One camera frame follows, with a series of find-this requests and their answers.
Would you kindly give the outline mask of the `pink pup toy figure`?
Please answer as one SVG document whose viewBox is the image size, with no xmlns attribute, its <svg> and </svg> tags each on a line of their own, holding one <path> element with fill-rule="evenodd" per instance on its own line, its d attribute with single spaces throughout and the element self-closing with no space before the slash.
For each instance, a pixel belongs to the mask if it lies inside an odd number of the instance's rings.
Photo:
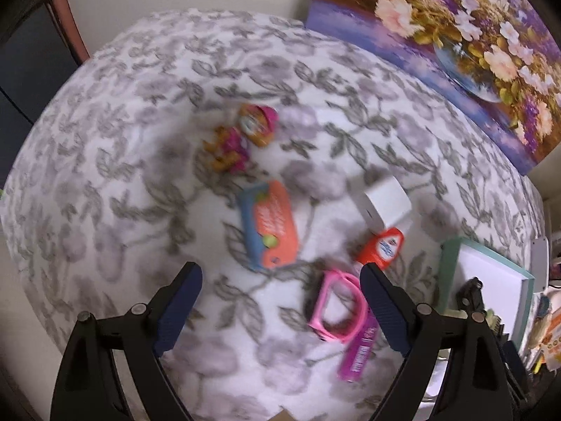
<svg viewBox="0 0 561 421">
<path fill-rule="evenodd" d="M 242 103 L 234 111 L 233 123 L 214 129 L 213 142 L 203 142 L 213 157 L 211 168 L 218 173 L 243 172 L 250 162 L 251 147 L 264 148 L 273 141 L 279 115 L 273 107 Z"/>
</svg>

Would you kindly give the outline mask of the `floral patterned tablecloth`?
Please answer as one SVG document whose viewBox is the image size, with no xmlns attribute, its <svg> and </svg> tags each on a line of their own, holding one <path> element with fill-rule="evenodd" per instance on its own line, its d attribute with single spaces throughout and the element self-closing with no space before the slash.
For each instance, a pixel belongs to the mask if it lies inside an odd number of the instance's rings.
<svg viewBox="0 0 561 421">
<path fill-rule="evenodd" d="M 204 151 L 242 103 L 273 107 L 272 142 L 243 172 Z M 544 232 L 530 180 L 463 112 L 368 51 L 247 12 L 160 12 L 99 49 L 59 89 L 4 189 L 9 253 L 35 315 L 64 348 L 83 311 L 120 315 L 192 260 L 204 281 L 163 356 L 199 420 L 365 420 L 400 365 L 378 338 L 356 383 L 343 349 L 308 328 L 322 271 L 367 240 L 355 193 L 393 174 L 414 206 L 391 280 L 431 301 L 444 240 L 468 237 L 519 265 Z M 238 196 L 286 188 L 296 261 L 255 272 Z"/>
</svg>

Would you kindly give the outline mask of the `white rectangular device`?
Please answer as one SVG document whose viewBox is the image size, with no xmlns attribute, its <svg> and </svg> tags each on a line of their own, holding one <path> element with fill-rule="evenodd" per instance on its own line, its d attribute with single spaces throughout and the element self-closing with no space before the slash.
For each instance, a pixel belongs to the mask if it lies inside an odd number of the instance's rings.
<svg viewBox="0 0 561 421">
<path fill-rule="evenodd" d="M 534 278 L 533 292 L 544 292 L 549 286 L 549 240 L 541 237 L 530 245 L 530 273 Z"/>
</svg>

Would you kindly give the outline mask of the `teal white tray box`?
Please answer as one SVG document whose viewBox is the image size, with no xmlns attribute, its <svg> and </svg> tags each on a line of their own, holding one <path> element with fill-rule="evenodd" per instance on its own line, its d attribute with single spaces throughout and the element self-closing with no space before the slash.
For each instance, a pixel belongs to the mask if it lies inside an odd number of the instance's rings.
<svg viewBox="0 0 561 421">
<path fill-rule="evenodd" d="M 467 238 L 454 238 L 441 245 L 437 274 L 437 312 L 457 307 L 455 295 L 468 280 L 482 284 L 486 308 L 500 316 L 504 333 L 518 351 L 526 345 L 526 328 L 533 304 L 534 277 L 522 267 L 488 247 Z"/>
</svg>

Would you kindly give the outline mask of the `magenta lead refill tube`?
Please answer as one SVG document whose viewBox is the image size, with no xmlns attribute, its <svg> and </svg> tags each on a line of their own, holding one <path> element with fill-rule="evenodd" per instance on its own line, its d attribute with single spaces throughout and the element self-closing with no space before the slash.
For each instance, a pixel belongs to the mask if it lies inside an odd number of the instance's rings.
<svg viewBox="0 0 561 421">
<path fill-rule="evenodd" d="M 342 364 L 338 369 L 338 378 L 342 381 L 359 381 L 366 362 L 378 339 L 379 325 L 371 311 L 368 312 L 358 334 L 350 342 Z"/>
</svg>

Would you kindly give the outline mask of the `flower painting canvas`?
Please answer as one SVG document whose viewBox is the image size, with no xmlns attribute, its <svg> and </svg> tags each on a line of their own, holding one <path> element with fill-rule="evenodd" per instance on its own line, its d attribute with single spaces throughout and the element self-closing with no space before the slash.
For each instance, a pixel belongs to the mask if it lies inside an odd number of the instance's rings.
<svg viewBox="0 0 561 421">
<path fill-rule="evenodd" d="M 560 48 L 529 0 L 312 0 L 309 28 L 440 93 L 523 174 L 560 141 Z"/>
</svg>

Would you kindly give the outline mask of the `pink watch frame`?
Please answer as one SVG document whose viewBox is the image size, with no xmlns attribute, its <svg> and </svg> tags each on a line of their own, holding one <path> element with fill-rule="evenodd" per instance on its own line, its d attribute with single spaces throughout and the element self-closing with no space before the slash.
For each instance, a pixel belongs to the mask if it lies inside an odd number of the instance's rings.
<svg viewBox="0 0 561 421">
<path fill-rule="evenodd" d="M 359 332 L 367 311 L 358 278 L 332 268 L 323 273 L 309 301 L 307 325 L 323 341 L 347 344 Z"/>
</svg>

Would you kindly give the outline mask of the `orange blue eraser box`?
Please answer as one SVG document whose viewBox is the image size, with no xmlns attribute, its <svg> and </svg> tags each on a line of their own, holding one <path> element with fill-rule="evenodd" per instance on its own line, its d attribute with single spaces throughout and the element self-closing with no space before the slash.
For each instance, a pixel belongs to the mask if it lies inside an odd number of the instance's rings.
<svg viewBox="0 0 561 421">
<path fill-rule="evenodd" d="M 238 206 L 249 267 L 269 272 L 293 264 L 299 238 L 284 185 L 275 180 L 244 189 Z"/>
</svg>

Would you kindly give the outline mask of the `white charger cube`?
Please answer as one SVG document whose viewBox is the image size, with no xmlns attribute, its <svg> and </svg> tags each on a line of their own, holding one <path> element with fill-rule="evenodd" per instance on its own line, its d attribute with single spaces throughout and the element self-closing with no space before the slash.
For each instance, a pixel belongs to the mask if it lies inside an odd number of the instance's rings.
<svg viewBox="0 0 561 421">
<path fill-rule="evenodd" d="M 385 176 L 354 195 L 358 212 L 370 231 L 397 227 L 412 212 L 412 203 L 394 176 Z"/>
</svg>

